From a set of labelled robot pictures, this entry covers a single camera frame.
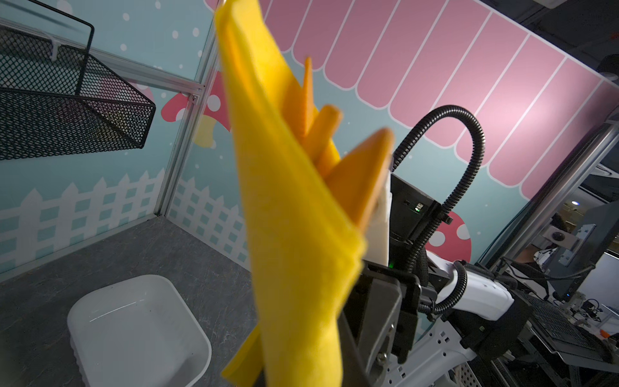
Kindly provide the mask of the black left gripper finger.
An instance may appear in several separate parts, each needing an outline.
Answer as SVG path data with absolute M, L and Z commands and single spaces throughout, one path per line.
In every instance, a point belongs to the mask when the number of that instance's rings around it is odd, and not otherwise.
M 338 318 L 339 340 L 343 365 L 342 387 L 370 387 L 358 348 L 346 315 Z

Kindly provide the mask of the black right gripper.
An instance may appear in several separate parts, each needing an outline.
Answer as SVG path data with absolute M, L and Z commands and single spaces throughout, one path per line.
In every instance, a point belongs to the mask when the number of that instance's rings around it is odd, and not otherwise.
M 345 315 L 365 372 L 385 372 L 390 356 L 407 361 L 414 346 L 422 289 L 417 276 L 363 262 Z

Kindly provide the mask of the yellow paper napkin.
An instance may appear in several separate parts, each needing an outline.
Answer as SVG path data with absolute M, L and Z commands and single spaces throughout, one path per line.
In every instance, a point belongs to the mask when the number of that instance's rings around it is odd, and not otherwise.
M 222 376 L 236 386 L 339 386 L 337 319 L 366 243 L 325 182 L 339 162 L 329 141 L 319 164 L 295 136 L 301 85 L 257 1 L 215 14 L 258 316 Z

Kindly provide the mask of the yellow plastic knife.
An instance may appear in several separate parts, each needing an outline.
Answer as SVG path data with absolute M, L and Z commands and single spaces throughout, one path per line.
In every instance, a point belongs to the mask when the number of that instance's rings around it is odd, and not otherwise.
M 315 164 L 319 164 L 322 154 L 326 151 L 327 145 L 339 128 L 343 118 L 343 113 L 335 106 L 326 105 L 319 111 L 314 122 L 309 128 L 302 146 L 309 159 Z

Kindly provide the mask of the yellow plastic fork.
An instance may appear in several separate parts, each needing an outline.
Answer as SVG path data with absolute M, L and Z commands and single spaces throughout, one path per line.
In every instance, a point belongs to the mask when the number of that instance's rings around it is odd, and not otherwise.
M 302 144 L 308 136 L 311 125 L 314 122 L 314 86 L 313 86 L 313 63 L 310 56 L 305 59 L 303 84 L 301 85 L 300 106 L 295 111 L 297 125 L 295 136 Z

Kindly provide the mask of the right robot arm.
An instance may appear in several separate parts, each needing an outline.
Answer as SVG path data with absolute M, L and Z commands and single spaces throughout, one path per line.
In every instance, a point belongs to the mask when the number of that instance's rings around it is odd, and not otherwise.
M 502 356 L 517 340 L 531 308 L 481 269 L 445 261 L 424 243 L 472 185 L 485 154 L 485 134 L 465 108 L 440 106 L 397 147 L 395 170 L 441 119 L 457 119 L 472 137 L 472 156 L 444 203 L 392 191 L 388 174 L 371 209 L 369 254 L 338 320 L 346 386 L 429 386 L 451 369 Z

